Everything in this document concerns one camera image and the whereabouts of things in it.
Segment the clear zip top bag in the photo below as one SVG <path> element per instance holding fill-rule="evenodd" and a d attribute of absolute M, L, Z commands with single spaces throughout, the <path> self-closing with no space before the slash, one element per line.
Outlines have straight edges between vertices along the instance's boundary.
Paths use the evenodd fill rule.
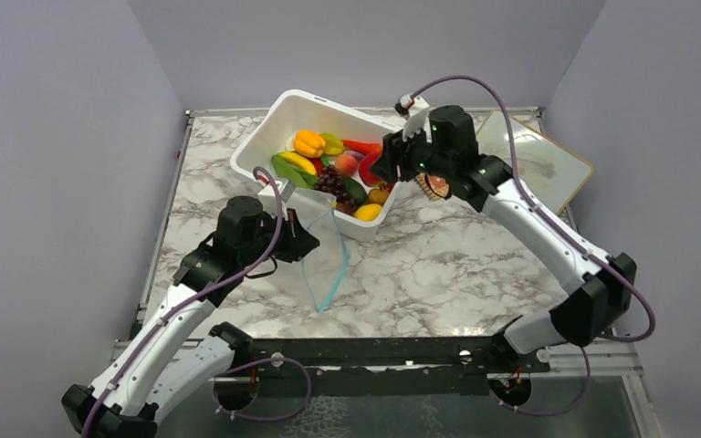
<path fill-rule="evenodd" d="M 331 203 L 309 202 L 298 209 L 306 231 L 319 240 L 301 261 L 303 278 L 315 310 L 325 311 L 340 287 L 348 267 L 348 250 Z"/>

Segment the red apple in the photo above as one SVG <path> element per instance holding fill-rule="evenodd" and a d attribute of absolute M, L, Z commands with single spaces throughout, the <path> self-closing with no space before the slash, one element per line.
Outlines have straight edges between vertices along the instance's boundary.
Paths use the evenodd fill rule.
<path fill-rule="evenodd" d="M 358 174 L 361 181 L 368 187 L 379 187 L 384 183 L 384 180 L 376 175 L 371 167 L 374 163 L 378 161 L 381 154 L 379 152 L 373 152 L 366 155 L 360 162 L 358 167 Z"/>

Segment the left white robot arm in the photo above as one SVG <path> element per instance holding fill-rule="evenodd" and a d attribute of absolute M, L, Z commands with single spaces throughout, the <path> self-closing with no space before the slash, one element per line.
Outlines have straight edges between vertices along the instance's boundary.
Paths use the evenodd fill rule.
<path fill-rule="evenodd" d="M 126 349 L 92 383 L 67 389 L 61 404 L 73 428 L 83 437 L 153 437 L 205 381 L 286 362 L 280 355 L 257 358 L 252 338 L 228 322 L 212 327 L 188 356 L 175 355 L 259 264 L 297 262 L 318 247 L 294 209 L 268 214 L 254 197 L 229 200 L 215 231 L 183 258 L 158 310 Z"/>

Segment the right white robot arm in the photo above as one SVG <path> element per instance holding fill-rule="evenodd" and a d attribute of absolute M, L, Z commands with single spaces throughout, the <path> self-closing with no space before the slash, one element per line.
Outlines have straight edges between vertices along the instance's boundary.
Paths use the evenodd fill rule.
<path fill-rule="evenodd" d="M 609 255 L 569 229 L 514 179 L 509 164 L 480 152 L 473 120 L 461 107 L 410 116 L 404 129 L 383 137 L 371 173 L 387 183 L 421 173 L 444 179 L 454 197 L 513 234 L 567 293 L 554 308 L 516 318 L 493 335 L 485 355 L 498 369 L 512 371 L 550 345 L 585 347 L 629 308 L 633 259 Z"/>

